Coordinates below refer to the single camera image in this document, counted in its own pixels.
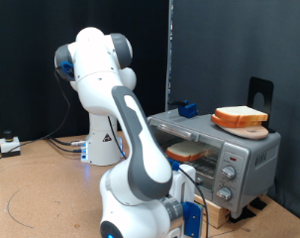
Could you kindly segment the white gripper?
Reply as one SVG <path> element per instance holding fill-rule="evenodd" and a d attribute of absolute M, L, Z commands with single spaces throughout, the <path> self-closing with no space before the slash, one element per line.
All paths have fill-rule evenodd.
<path fill-rule="evenodd" d="M 173 171 L 172 185 L 169 193 L 179 202 L 194 201 L 196 170 L 186 164 L 182 164 L 178 171 Z M 196 183 L 204 184 L 203 178 L 197 178 Z"/>

